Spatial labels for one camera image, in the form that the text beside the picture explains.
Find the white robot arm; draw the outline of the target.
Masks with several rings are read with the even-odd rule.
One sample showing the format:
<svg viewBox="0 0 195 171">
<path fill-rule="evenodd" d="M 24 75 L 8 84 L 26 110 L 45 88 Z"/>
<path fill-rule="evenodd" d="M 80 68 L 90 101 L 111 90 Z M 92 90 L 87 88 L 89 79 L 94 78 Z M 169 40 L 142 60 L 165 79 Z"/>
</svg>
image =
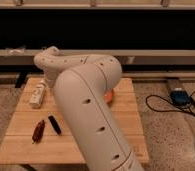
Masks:
<svg viewBox="0 0 195 171">
<path fill-rule="evenodd" d="M 52 46 L 34 57 L 90 171 L 144 171 L 104 95 L 120 81 L 111 55 L 62 56 Z"/>
</svg>

